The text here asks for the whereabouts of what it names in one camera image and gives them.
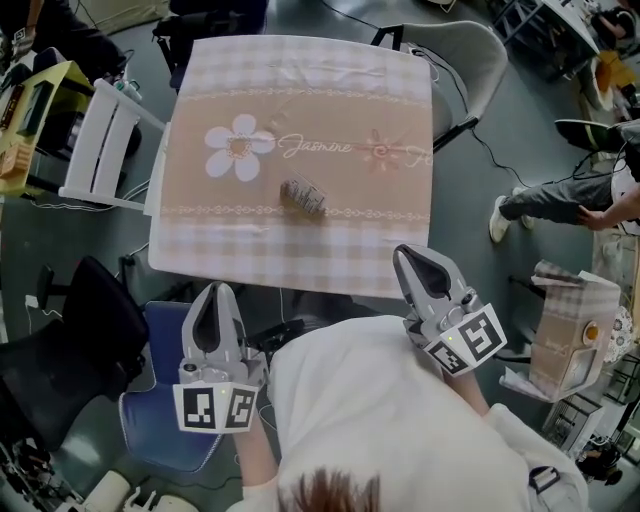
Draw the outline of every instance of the white sneaker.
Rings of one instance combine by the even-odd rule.
[[[511,195],[512,196],[517,196],[518,194],[521,194],[525,190],[527,190],[527,189],[524,188],[524,187],[514,187],[514,189],[511,191]],[[534,226],[533,217],[529,217],[528,215],[522,215],[520,217],[520,222],[522,222],[522,225],[525,228],[533,229],[533,226]]]
[[[496,199],[495,205],[493,207],[493,213],[491,214],[491,219],[489,220],[489,236],[494,243],[498,244],[504,238],[507,229],[511,225],[511,221],[505,219],[500,213],[500,205],[504,202],[507,196],[500,196]]]

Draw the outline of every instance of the tablecloth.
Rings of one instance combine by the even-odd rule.
[[[196,41],[172,118],[152,267],[213,279],[400,297],[401,243],[426,245],[429,65],[347,41]],[[326,196],[282,203],[287,179]]]

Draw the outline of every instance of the black chair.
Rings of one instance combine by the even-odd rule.
[[[0,440],[33,438],[57,450],[94,397],[118,400],[144,366],[147,323],[133,298],[94,258],[84,258],[69,286],[53,285],[45,267],[38,301],[66,295],[62,319],[0,345]]]
[[[161,20],[153,30],[171,72],[169,85],[180,89],[195,40],[262,32],[268,3],[269,0],[171,0],[169,9],[178,16]]]

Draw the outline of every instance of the white shirt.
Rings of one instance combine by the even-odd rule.
[[[402,319],[353,319],[292,341],[273,359],[282,461],[233,512],[277,510],[301,475],[380,477],[380,510],[529,511],[530,469],[554,466],[586,510],[575,464],[496,405],[482,418],[409,341]]]

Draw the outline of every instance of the gray chair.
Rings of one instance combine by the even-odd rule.
[[[383,27],[371,44],[379,46],[387,34],[393,35],[392,48],[396,51],[400,51],[402,43],[413,43],[437,55],[458,74],[467,91],[467,117],[453,125],[449,103],[438,85],[432,83],[435,153],[478,124],[507,69],[507,51],[491,30],[473,21]]]

